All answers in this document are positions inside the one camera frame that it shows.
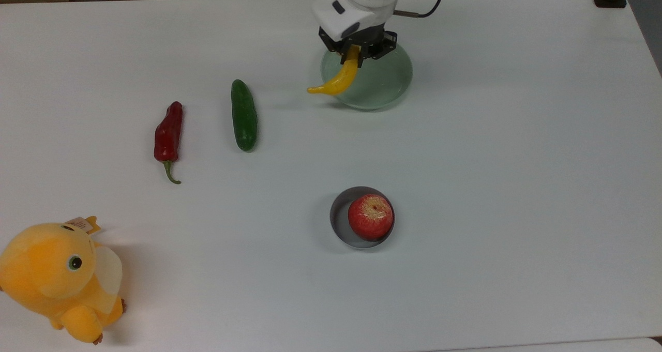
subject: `apple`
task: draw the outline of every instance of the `apple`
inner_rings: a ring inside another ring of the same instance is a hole
[[[348,219],[357,236],[376,241],[393,225],[393,209],[384,197],[366,194],[350,204]]]

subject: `clear glass plate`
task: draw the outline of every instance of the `clear glass plate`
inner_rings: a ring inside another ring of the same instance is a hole
[[[327,51],[322,58],[323,81],[333,78],[341,67],[340,55]],[[355,109],[381,109],[404,94],[409,88],[412,75],[411,59],[404,48],[398,45],[379,60],[364,60],[352,86],[335,97]]]

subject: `green stem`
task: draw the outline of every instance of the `green stem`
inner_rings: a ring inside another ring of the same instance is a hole
[[[175,184],[182,184],[181,181],[172,178],[172,174],[170,173],[170,169],[172,168],[172,161],[163,161],[163,166],[165,166],[165,174],[168,176],[170,181],[174,182]]]

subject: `label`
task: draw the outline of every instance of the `label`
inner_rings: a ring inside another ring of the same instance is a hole
[[[96,224],[92,225],[85,218],[81,218],[80,216],[78,218],[73,218],[73,219],[69,220],[68,222],[65,222],[64,224],[74,225],[74,226],[82,229],[83,231],[85,231],[87,234],[92,234],[92,233],[98,231],[98,229],[96,229],[98,226],[95,227]]]

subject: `yellow plush toy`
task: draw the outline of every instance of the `yellow plush toy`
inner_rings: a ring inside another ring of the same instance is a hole
[[[96,218],[80,223],[29,227],[9,242],[0,256],[0,290],[42,314],[55,329],[63,327],[85,343],[101,342],[103,327],[126,309],[117,295],[122,262],[90,239],[100,228]]]

